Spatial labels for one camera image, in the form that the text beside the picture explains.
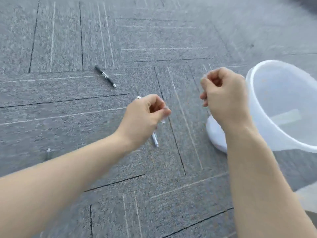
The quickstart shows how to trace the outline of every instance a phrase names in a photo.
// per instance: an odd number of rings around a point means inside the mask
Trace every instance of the gray carpet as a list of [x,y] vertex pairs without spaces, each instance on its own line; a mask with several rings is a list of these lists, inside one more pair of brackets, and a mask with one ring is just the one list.
[[[156,93],[173,111],[159,148],[149,140],[122,160],[42,237],[236,236],[227,160],[208,141],[199,80],[220,66],[245,76],[265,59],[317,77],[312,12],[292,0],[1,3],[0,176],[110,135],[137,95]],[[275,154],[294,191],[317,180],[317,155]]]

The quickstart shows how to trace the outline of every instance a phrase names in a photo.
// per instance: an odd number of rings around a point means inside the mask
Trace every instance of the bucket rim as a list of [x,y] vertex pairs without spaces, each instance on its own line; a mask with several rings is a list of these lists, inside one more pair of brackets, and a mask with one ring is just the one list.
[[284,63],[286,65],[289,65],[291,66],[292,68],[295,68],[295,69],[299,69],[300,71],[303,71],[302,69],[296,67],[295,65],[292,65],[292,64],[289,64],[289,63],[286,63],[286,62],[283,62],[283,61],[279,61],[279,60],[265,60],[265,61],[262,61],[258,64],[256,64],[253,68],[250,69],[251,71],[251,74],[250,74],[250,92],[252,93],[252,95],[254,96],[255,98],[255,102],[256,104],[258,105],[258,107],[260,108],[260,112],[265,116],[265,118],[278,130],[280,131],[281,133],[283,133],[288,139],[290,139],[291,141],[293,141],[294,143],[297,144],[297,148],[300,149],[300,147],[303,148],[303,150],[306,150],[306,151],[309,151],[309,150],[314,150],[314,151],[317,151],[317,145],[314,146],[314,145],[309,145],[309,144],[306,144],[306,143],[303,143],[303,142],[300,142],[298,141],[297,139],[293,138],[292,136],[288,135],[286,132],[284,132],[279,126],[277,126],[271,119],[269,116],[267,116],[266,112],[264,112],[257,96],[256,96],[256,93],[254,91],[254,85],[253,85],[253,80],[254,80],[254,75],[255,73],[259,70],[260,67],[268,64],[268,63],[272,63],[272,62],[279,62],[279,63]]

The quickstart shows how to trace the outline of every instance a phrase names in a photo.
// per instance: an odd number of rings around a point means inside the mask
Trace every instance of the forearm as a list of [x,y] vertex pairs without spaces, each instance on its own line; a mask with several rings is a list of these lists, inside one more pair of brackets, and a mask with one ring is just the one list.
[[0,178],[0,237],[30,237],[40,232],[130,151],[128,144],[112,135]]
[[317,237],[256,128],[231,129],[226,141],[239,237]]

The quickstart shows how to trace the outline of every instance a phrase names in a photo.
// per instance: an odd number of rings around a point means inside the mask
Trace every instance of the white plastic bucket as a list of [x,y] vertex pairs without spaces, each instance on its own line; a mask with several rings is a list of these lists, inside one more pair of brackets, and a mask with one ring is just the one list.
[[[317,81],[294,65],[267,60],[246,76],[252,119],[273,151],[301,149],[317,153]],[[212,143],[227,151],[225,135],[212,116]]]

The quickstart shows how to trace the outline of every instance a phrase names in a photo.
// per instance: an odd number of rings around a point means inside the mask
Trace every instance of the plastic bucket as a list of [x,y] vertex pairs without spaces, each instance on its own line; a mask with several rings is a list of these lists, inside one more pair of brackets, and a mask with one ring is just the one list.
[[[252,119],[273,151],[301,149],[317,153],[317,81],[294,65],[267,60],[246,76]],[[224,132],[212,116],[210,140],[226,152]]]

